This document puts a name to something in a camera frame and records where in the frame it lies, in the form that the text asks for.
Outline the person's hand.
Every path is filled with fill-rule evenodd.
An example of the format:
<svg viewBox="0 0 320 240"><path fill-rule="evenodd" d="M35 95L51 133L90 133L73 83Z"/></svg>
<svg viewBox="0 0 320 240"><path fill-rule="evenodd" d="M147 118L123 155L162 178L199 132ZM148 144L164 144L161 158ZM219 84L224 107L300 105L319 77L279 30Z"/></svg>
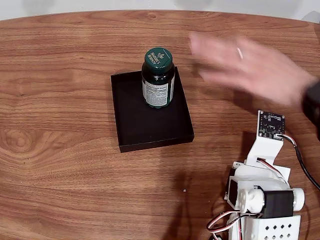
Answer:
<svg viewBox="0 0 320 240"><path fill-rule="evenodd" d="M318 81L280 51L245 37L192 32L189 46L204 81L277 104L299 107L306 90Z"/></svg>

